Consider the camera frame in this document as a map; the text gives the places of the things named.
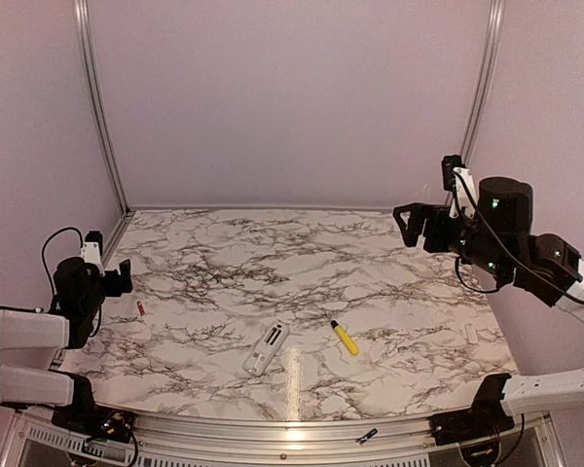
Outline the front aluminium rail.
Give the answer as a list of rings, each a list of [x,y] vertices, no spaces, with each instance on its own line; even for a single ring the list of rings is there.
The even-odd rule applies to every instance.
[[[125,466],[133,445],[85,444],[85,435],[52,425],[48,410],[14,416],[1,466]],[[134,466],[461,466],[458,445],[437,447],[430,417],[349,421],[217,420],[137,413]],[[520,421],[501,434],[503,452],[517,441]],[[525,417],[524,437],[503,466],[565,463],[549,414]],[[356,440],[373,428],[363,445]]]

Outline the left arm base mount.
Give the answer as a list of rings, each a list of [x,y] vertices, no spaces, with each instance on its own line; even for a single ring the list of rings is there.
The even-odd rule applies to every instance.
[[[59,372],[73,383],[73,395],[67,406],[53,408],[52,425],[86,435],[85,444],[93,441],[114,441],[132,444],[130,458],[124,463],[132,467],[139,455],[139,444],[134,435],[135,413],[96,403],[91,382],[83,376]]]

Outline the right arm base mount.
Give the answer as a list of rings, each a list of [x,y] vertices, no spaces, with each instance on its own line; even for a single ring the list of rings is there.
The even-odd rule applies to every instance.
[[[503,452],[501,434],[515,427],[514,417],[501,406],[503,389],[512,376],[508,373],[486,376],[467,409],[436,413],[429,419],[431,436],[437,447],[457,444],[467,466],[500,466],[520,445],[525,433],[521,415],[517,441]]]

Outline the aluminium frame post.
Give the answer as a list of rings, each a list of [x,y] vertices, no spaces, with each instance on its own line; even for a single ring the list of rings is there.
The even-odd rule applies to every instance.
[[[83,64],[87,93],[91,104],[94,127],[99,141],[101,155],[108,172],[113,196],[118,205],[121,216],[126,217],[130,213],[130,208],[128,206],[128,199],[124,184],[121,179],[111,133],[103,105],[101,86],[97,74],[94,53],[89,2],[86,0],[75,0],[73,4],[79,49]]]
[[[466,166],[471,165],[478,131],[493,85],[493,75],[497,64],[505,4],[505,0],[492,0],[489,2],[490,8],[483,41],[482,58],[473,101],[458,152]]]

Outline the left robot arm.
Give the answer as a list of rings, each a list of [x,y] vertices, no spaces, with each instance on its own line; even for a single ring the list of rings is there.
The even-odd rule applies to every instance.
[[[80,253],[62,260],[53,273],[50,309],[0,305],[0,405],[65,408],[67,419],[84,433],[103,424],[103,411],[92,396],[91,382],[71,373],[8,365],[1,361],[7,350],[74,350],[83,348],[101,327],[101,312],[108,298],[133,290],[131,260],[115,269],[102,264],[103,234],[82,234],[75,227],[53,233],[74,232]]]

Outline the right aluminium frame post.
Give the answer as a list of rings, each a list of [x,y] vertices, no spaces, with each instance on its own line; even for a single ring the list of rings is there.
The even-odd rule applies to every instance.
[[[497,64],[505,4],[505,0],[492,0],[489,2],[490,8],[483,41],[482,58],[473,101],[458,152],[466,166],[471,165],[478,131],[493,85],[493,75]]]

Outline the left aluminium frame post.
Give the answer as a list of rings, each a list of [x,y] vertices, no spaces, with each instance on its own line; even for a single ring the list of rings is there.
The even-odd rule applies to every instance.
[[[94,127],[99,141],[101,155],[108,172],[113,196],[118,205],[121,216],[126,217],[130,213],[130,208],[128,206],[128,199],[124,184],[121,179],[111,133],[103,105],[101,86],[97,74],[94,53],[89,2],[86,0],[75,0],[73,4],[79,49],[83,64],[87,93],[91,104]]]

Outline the yellow handled screwdriver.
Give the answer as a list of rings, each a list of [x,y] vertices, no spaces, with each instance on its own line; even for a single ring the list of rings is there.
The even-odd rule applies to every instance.
[[[324,309],[320,311],[320,314],[325,320],[325,326],[328,329],[328,332],[343,346],[347,354],[350,356],[357,356],[359,354],[359,347],[344,326],[342,319]]]

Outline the white battery cover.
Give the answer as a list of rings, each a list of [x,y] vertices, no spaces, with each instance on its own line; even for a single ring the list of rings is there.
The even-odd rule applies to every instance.
[[[479,342],[476,329],[471,323],[468,323],[465,326],[465,333],[466,333],[467,340],[470,344],[476,345]]]

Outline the white remote control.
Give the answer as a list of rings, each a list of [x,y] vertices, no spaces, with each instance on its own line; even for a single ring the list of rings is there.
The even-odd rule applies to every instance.
[[[260,377],[272,363],[290,334],[290,327],[280,321],[274,322],[249,352],[242,368],[255,377]]]

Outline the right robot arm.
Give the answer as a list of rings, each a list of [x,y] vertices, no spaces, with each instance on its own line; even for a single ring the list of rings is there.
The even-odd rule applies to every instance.
[[[394,208],[405,245],[414,247],[422,238],[426,252],[452,252],[458,261],[489,273],[497,289],[522,289],[584,324],[584,258],[556,234],[531,233],[531,186],[488,177],[474,194],[463,168],[454,170],[447,185],[456,191],[451,207],[410,203]],[[584,408],[584,367],[533,377],[489,375],[464,412],[462,426],[482,436],[500,416],[573,408]]]

